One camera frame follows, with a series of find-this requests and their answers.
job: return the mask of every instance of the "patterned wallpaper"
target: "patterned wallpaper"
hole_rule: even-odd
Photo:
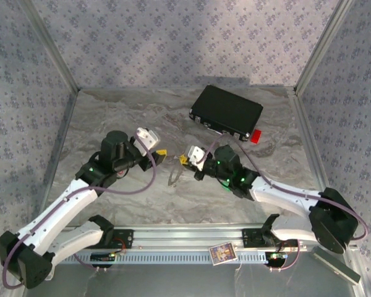
[[[289,85],[338,0],[34,0],[85,87]]]
[[[0,1],[0,235],[40,206],[69,94],[17,2]]]
[[[369,226],[371,277],[371,0],[355,0],[302,100],[330,184]]]

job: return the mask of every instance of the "black case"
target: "black case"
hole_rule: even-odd
[[[190,109],[190,118],[219,133],[229,133],[247,141],[263,106],[208,85]]]

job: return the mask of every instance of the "marble surface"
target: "marble surface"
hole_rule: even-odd
[[[235,88],[230,92],[264,106],[257,123],[262,130],[257,145],[244,147],[271,178],[297,187],[313,189],[310,172],[295,117],[285,88]],[[100,142],[112,130],[133,135],[139,126],[159,133],[159,149],[168,157],[158,167],[155,183],[149,190],[134,196],[103,194],[79,213],[71,225],[80,225],[100,214],[115,225],[146,223],[262,223],[271,213],[284,210],[273,205],[240,199],[226,191],[212,178],[196,181],[191,171],[184,171],[172,186],[168,178],[177,157],[188,145],[208,147],[217,134],[189,119],[189,109],[202,92],[196,88],[84,90],[79,93],[70,127],[61,153],[48,203],[61,194],[79,168],[100,149]],[[220,141],[220,145],[231,142]],[[249,165],[241,155],[243,164]],[[138,166],[112,187],[131,191],[143,187],[151,170]]]

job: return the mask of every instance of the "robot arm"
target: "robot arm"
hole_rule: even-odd
[[[216,178],[224,187],[240,198],[265,202],[279,206],[298,217],[271,216],[264,234],[272,242],[299,239],[317,241],[325,248],[342,254],[358,226],[357,220],[349,213],[308,197],[321,197],[341,204],[349,210],[350,205],[338,191],[326,188],[323,192],[310,191],[268,180],[258,172],[242,166],[239,156],[228,146],[215,150],[214,157],[192,146],[187,152],[185,166],[195,172],[194,178],[202,180],[205,175]]]
[[[160,141],[148,129],[138,128],[137,135],[148,150]],[[101,216],[90,218],[84,225],[69,233],[60,232],[82,209],[103,193],[95,189],[81,189],[107,189],[118,179],[118,172],[129,170],[135,165],[139,165],[144,171],[151,167],[143,145],[133,137],[128,140],[127,134],[122,131],[109,132],[101,143],[101,150],[91,156],[67,189],[43,213],[16,234],[7,231],[0,236],[2,265],[14,247],[18,246],[9,260],[7,270],[27,288],[34,288],[45,278],[52,278],[55,265],[66,257],[88,246],[108,243],[113,237],[114,226]],[[157,165],[165,157],[157,152],[151,155]],[[67,198],[78,190],[80,191],[73,197]]]

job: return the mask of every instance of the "red tag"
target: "red tag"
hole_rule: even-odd
[[[257,144],[258,141],[260,140],[260,136],[261,136],[261,130],[256,129],[256,130],[254,130],[253,136],[250,139],[250,141],[253,142],[254,144]]]

